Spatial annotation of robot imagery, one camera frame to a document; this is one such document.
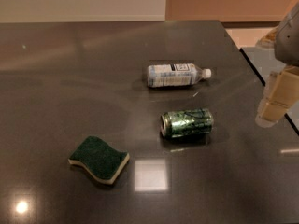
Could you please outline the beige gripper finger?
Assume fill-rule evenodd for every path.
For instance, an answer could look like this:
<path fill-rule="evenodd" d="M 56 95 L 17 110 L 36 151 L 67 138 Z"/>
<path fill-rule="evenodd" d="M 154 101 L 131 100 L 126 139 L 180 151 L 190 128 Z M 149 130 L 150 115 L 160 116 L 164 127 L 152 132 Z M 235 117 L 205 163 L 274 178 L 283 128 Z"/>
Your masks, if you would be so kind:
<path fill-rule="evenodd" d="M 271 72 L 259 103 L 255 122 L 263 128 L 278 123 L 299 101 L 299 67 L 286 65 L 280 72 Z"/>

